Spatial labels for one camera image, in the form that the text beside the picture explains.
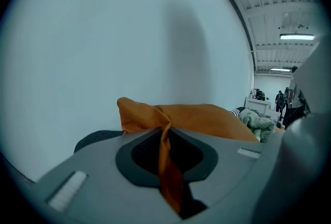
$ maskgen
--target white wall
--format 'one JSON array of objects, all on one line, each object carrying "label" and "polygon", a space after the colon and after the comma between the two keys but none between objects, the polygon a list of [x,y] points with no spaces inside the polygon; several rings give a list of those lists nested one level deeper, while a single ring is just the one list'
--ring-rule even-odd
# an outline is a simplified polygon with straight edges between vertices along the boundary
[{"label": "white wall", "polygon": [[291,78],[255,75],[254,88],[263,91],[265,94],[265,98],[269,97],[268,101],[271,102],[271,109],[274,110],[276,107],[275,99],[279,90],[284,93],[285,88],[289,87],[290,81]]},{"label": "white wall", "polygon": [[233,109],[251,88],[228,0],[13,0],[3,22],[2,152],[32,180],[120,130],[119,97]]}]

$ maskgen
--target fluorescent light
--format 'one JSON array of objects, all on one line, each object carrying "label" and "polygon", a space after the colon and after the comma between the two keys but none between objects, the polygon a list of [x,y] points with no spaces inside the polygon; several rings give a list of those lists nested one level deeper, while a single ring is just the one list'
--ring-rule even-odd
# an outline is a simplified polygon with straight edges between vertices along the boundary
[{"label": "fluorescent light", "polygon": [[291,71],[290,69],[271,69],[273,71],[286,71],[286,72],[289,72]]},{"label": "fluorescent light", "polygon": [[315,35],[300,35],[300,34],[281,34],[281,40],[313,40]]}]

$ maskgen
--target person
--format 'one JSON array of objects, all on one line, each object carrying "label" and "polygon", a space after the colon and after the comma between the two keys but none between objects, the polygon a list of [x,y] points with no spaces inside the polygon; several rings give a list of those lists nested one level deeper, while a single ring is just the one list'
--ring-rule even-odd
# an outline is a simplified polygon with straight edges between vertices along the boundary
[{"label": "person", "polygon": [[276,112],[280,112],[280,115],[282,115],[282,111],[284,109],[284,94],[279,91],[276,96]]},{"label": "person", "polygon": [[[294,73],[296,70],[296,66],[292,67],[292,73]],[[305,106],[306,102],[304,96],[300,88],[297,86],[297,84],[294,82],[294,79],[292,78],[289,86],[289,99],[287,110],[283,121],[285,129],[287,129],[287,127],[295,120],[304,116]]]}]

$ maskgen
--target ceiling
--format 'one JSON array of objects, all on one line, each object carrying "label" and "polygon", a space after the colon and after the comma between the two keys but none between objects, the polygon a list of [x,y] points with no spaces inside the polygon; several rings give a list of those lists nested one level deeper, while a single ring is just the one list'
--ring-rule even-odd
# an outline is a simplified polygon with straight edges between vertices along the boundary
[{"label": "ceiling", "polygon": [[[271,68],[300,66],[328,27],[319,0],[235,0],[248,28],[255,74],[288,76]],[[280,34],[314,34],[313,41],[280,40]]]}]

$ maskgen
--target orange fabric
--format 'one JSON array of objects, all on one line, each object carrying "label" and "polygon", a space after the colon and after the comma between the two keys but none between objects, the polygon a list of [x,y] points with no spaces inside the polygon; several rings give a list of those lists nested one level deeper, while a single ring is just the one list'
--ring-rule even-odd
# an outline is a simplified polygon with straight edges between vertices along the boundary
[{"label": "orange fabric", "polygon": [[180,212],[183,174],[169,157],[170,127],[185,128],[211,136],[258,142],[255,135],[229,111],[212,104],[173,104],[150,106],[122,97],[117,100],[122,130],[132,133],[149,128],[162,128],[158,176],[161,193],[171,207]]}]

